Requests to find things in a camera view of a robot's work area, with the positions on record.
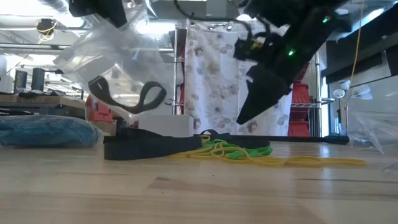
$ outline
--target white box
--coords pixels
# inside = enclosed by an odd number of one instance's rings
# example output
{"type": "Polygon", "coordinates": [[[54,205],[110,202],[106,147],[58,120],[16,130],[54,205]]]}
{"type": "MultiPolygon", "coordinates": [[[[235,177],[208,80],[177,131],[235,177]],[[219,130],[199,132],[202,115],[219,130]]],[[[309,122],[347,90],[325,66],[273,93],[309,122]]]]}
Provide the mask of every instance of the white box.
{"type": "Polygon", "coordinates": [[[138,120],[138,127],[163,136],[193,136],[193,118],[189,115],[142,114],[138,120]]]}

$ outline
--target patterned curtain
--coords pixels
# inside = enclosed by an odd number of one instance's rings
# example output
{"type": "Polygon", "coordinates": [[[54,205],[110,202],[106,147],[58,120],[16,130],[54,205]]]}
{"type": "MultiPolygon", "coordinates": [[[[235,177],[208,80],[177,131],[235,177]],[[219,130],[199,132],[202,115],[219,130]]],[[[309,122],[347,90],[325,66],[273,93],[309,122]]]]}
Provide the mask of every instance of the patterned curtain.
{"type": "Polygon", "coordinates": [[[244,37],[245,31],[209,30],[199,25],[188,29],[185,114],[194,118],[197,134],[214,129],[238,135],[287,136],[292,94],[246,124],[236,123],[248,95],[246,73],[255,64],[233,58],[239,36],[244,37]]]}

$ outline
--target red object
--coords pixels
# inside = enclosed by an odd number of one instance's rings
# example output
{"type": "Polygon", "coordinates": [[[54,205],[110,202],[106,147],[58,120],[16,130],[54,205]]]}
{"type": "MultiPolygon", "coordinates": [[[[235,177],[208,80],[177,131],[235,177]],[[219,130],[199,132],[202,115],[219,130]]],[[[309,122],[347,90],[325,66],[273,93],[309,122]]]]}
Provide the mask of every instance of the red object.
{"type": "Polygon", "coordinates": [[[111,109],[94,97],[88,96],[86,100],[86,120],[113,122],[111,109]]]}
{"type": "MultiPolygon", "coordinates": [[[[293,84],[293,98],[292,103],[311,103],[310,95],[308,94],[308,85],[302,83],[293,84]]],[[[309,108],[292,107],[290,109],[291,121],[302,121],[308,115],[309,108]]]]}
{"type": "Polygon", "coordinates": [[[289,136],[290,137],[310,137],[310,125],[306,121],[290,121],[289,136]]]}
{"type": "Polygon", "coordinates": [[[308,63],[304,66],[303,70],[301,70],[299,75],[297,75],[297,77],[294,80],[294,83],[301,83],[304,79],[305,74],[307,74],[307,71],[309,68],[310,68],[310,64],[308,63]]]}

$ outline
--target blue fabric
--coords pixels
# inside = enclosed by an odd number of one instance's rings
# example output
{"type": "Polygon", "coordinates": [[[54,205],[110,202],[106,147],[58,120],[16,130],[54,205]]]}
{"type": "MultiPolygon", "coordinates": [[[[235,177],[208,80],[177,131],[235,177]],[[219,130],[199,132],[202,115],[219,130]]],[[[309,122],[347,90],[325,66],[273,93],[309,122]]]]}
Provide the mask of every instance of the blue fabric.
{"type": "Polygon", "coordinates": [[[0,146],[92,147],[99,132],[80,118],[32,115],[0,117],[0,146]]]}

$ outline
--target metal pole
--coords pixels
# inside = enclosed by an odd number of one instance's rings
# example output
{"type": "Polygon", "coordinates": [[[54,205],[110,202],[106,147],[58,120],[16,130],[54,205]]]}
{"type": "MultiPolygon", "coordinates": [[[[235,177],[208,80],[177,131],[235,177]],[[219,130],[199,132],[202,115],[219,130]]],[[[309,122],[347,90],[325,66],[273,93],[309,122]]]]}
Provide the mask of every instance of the metal pole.
{"type": "Polygon", "coordinates": [[[175,26],[175,36],[174,36],[174,80],[173,80],[173,102],[172,102],[172,114],[177,114],[177,73],[178,73],[178,52],[177,52],[177,45],[178,45],[178,26],[175,26]]]}
{"type": "MultiPolygon", "coordinates": [[[[10,44],[0,43],[0,48],[3,49],[30,49],[30,50],[64,50],[70,45],[56,45],[56,44],[10,44]]],[[[159,52],[172,53],[173,48],[159,48],[159,52]]]]}
{"type": "Polygon", "coordinates": [[[317,82],[317,108],[315,113],[315,137],[322,137],[322,115],[321,115],[321,106],[322,106],[322,97],[321,97],[321,66],[320,66],[320,57],[319,52],[315,54],[315,68],[316,68],[316,82],[317,82]]]}

